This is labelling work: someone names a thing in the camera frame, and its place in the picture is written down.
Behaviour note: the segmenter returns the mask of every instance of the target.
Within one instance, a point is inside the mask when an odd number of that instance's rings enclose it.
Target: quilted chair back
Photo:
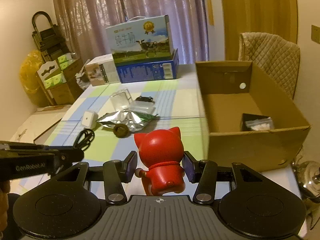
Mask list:
[[[241,33],[238,60],[256,63],[293,98],[300,63],[297,44],[270,33]]]

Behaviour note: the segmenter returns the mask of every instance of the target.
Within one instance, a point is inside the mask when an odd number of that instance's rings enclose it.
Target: figurine head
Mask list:
[[[142,163],[148,168],[161,162],[181,162],[183,158],[184,149],[179,127],[136,133],[134,141]]]

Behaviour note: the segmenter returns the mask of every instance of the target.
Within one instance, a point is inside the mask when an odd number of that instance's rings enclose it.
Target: table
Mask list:
[[[91,110],[98,113],[99,117],[107,112],[113,112],[113,106],[109,100],[110,95],[119,90],[128,88],[132,98],[138,96],[153,97],[155,101],[155,114],[159,120],[152,121],[142,132],[150,132],[155,129],[169,129],[178,126],[181,130],[181,140],[185,150],[188,150],[197,160],[203,159],[202,135],[200,129],[200,114],[197,99],[198,81],[195,65],[180,65],[176,80],[160,80],[151,82],[137,82],[127,84],[110,84],[89,88],[77,99],[66,112],[57,128],[50,135],[46,144],[51,146],[72,145],[76,136],[83,129],[81,118],[85,111]],[[85,152],[85,159],[90,166],[101,166],[112,159],[123,160],[132,150],[138,151],[133,135],[127,138],[117,138],[111,130],[100,124],[95,128],[96,138],[90,148]],[[138,167],[147,169],[138,159]],[[290,166],[262,173],[264,176],[280,184],[300,197],[300,192]],[[47,175],[35,176],[20,181],[20,187],[24,193],[48,179]],[[190,195],[195,192],[197,184],[186,182],[186,190],[181,195]],[[123,184],[127,197],[130,195],[144,195],[141,179],[133,176],[132,182]],[[93,182],[91,191],[97,197],[104,199],[102,182]],[[215,199],[223,197],[229,192],[227,182],[218,182]],[[299,235],[307,233],[306,224],[303,225]]]

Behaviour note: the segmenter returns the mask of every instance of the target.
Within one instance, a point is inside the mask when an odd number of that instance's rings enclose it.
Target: wall outlet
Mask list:
[[[311,25],[311,40],[320,44],[320,27]]]

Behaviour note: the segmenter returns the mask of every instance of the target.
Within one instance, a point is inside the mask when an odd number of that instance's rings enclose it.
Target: small plastic bag with white contents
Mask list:
[[[275,128],[270,117],[264,119],[256,119],[253,121],[246,121],[245,125],[252,131],[272,130]]]

